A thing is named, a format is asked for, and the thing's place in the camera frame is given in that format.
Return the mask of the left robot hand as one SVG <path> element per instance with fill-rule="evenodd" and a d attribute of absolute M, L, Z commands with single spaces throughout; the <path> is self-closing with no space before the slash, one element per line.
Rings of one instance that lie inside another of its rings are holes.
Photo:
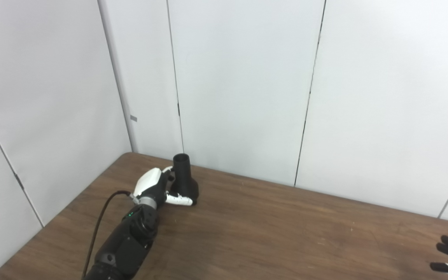
<path fill-rule="evenodd" d="M 165 203 L 195 206 L 198 185 L 191 176 L 190 167 L 157 167 L 147 171 L 138 180 L 130 195 L 135 205 L 148 205 L 154 209 Z"/>

